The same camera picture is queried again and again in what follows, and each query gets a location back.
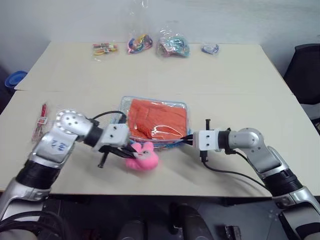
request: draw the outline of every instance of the white table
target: white table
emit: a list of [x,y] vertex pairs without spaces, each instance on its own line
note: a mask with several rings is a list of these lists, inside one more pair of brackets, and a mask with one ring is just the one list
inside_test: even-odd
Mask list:
[[89,42],[52,42],[26,78],[24,91],[68,91],[94,94],[96,89],[126,95],[241,94],[291,95],[280,74],[256,44],[221,44],[218,56],[190,44],[189,58],[160,58],[155,48],[128,55],[126,45],[104,61],[92,57]]
[[[293,95],[180,94],[138,90],[136,93],[142,97],[186,102],[194,131],[204,129],[206,118],[211,118],[212,128],[240,130],[252,127],[260,130],[265,142],[278,150],[300,181],[314,195],[320,195],[320,182],[315,180],[320,170],[320,137]],[[51,120],[55,111],[64,108],[73,108],[93,117],[117,109],[127,89],[96,88],[90,95],[84,91],[81,93],[84,95],[68,91],[17,91],[14,94],[0,115],[0,190],[4,190],[18,173],[32,149],[31,135],[43,102],[47,101],[51,107]],[[269,196],[263,188],[243,177],[207,170],[199,161],[199,152],[187,145],[161,151],[159,166],[151,172],[129,170],[122,158],[112,154],[105,167],[100,169],[97,167],[100,158],[101,153],[77,143],[53,184],[52,193]],[[238,171],[258,180],[251,167],[237,155],[210,152],[209,159],[212,167]]]

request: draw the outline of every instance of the orange towel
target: orange towel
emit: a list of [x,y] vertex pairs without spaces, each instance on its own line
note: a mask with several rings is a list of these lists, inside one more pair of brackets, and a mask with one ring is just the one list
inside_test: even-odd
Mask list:
[[133,99],[128,113],[131,135],[153,140],[176,140],[187,134],[187,112],[148,100]]

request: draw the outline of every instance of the blue lid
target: blue lid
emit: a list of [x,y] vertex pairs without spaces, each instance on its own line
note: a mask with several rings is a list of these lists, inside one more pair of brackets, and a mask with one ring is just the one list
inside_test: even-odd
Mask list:
[[14,88],[18,83],[21,82],[22,79],[24,79],[27,74],[28,73],[25,71],[16,71],[7,77],[7,79],[4,81],[4,85],[7,88]]

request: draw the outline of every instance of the pink plush toy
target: pink plush toy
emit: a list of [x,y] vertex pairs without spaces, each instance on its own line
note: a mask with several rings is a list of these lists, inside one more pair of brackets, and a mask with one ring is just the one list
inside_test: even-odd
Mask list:
[[154,152],[154,145],[147,141],[143,144],[134,143],[131,145],[137,152],[134,153],[136,158],[126,158],[125,165],[128,168],[138,171],[152,170],[158,165],[158,155]]

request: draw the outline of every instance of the white wall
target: white wall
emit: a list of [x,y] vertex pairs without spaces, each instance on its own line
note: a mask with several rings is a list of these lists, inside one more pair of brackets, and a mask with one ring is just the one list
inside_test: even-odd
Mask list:
[[[28,71],[50,41],[125,42],[129,1],[0,0],[0,65]],[[294,46],[320,39],[319,0],[149,0],[146,13],[190,42],[261,44],[281,74]]]

